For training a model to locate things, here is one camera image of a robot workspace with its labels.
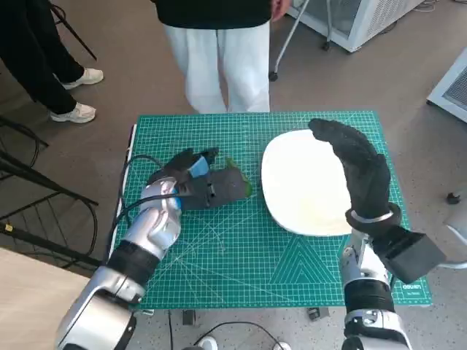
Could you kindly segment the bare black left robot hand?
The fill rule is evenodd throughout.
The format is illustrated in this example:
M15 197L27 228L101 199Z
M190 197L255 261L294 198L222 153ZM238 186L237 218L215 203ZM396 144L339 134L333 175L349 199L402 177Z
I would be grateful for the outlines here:
M184 182L207 175L218 152L218 147L210 147L197 153L193 148L184 149L162 168L160 178L173 177L178 182Z

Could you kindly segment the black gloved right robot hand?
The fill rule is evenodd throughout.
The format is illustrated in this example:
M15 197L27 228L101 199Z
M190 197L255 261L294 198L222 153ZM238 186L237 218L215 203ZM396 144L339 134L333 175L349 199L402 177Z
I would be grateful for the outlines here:
M385 156L363 133L335 120L313 118L309 129L317 140L328 142L340 159L351 209L363 219L388 214L390 171Z

